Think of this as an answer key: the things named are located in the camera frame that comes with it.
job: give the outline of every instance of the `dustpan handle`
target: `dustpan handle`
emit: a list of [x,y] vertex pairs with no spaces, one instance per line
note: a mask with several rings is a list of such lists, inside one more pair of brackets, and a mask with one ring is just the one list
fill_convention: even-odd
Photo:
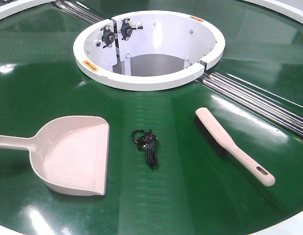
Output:
[[29,150],[30,147],[31,147],[31,138],[0,136],[0,148]]

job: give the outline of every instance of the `metal shaft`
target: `metal shaft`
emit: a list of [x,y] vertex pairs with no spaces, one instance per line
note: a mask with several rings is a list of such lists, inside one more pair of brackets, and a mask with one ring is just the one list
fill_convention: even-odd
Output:
[[75,5],[67,0],[56,0],[54,2],[54,5],[56,5],[61,10],[68,12],[69,14],[74,15],[91,24],[104,20],[103,18],[95,15],[94,13],[78,5]]
[[303,138],[303,117],[273,103],[260,93],[219,73],[204,77],[202,83]]

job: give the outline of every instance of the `white plastic rim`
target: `white plastic rim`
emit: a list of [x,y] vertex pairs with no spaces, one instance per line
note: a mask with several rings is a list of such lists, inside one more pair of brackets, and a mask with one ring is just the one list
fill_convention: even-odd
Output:
[[276,0],[244,0],[279,12],[303,24],[303,11]]
[[17,0],[0,6],[0,20],[11,16],[20,11],[29,9],[34,6],[38,6],[47,2],[51,2],[50,0]]
[[[244,0],[284,14],[303,24],[303,11],[276,0]],[[17,0],[0,7],[0,20],[22,10],[50,2],[50,0]],[[303,211],[272,227],[252,235],[303,235]],[[0,225],[0,235],[24,235]]]
[[[143,27],[133,30],[128,40],[123,40],[119,32],[125,19],[130,19],[133,28]],[[156,91],[181,86],[214,66],[221,59],[225,47],[224,36],[215,26],[183,13],[140,11],[115,16],[112,20],[95,23],[81,32],[74,42],[73,52],[78,67],[87,76],[114,88]],[[113,28],[113,24],[117,25],[119,32],[116,34],[118,48],[114,42],[111,47],[105,47],[101,41],[102,29],[106,26]],[[131,57],[146,54],[171,55],[192,65],[165,75],[130,76],[126,71],[124,74],[113,73],[117,54],[125,67]]]

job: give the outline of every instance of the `handle hole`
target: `handle hole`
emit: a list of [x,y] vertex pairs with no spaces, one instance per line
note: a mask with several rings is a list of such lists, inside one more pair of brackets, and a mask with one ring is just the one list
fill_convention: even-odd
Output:
[[266,172],[262,167],[257,166],[257,170],[260,171],[263,175],[268,175],[268,172]]

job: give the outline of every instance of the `cleaning brush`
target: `cleaning brush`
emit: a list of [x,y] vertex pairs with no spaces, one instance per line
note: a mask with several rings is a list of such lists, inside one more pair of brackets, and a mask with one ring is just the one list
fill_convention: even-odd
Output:
[[272,186],[275,183],[274,176],[235,144],[231,136],[207,108],[202,107],[197,109],[196,115],[215,141],[232,154],[261,183],[265,186]]

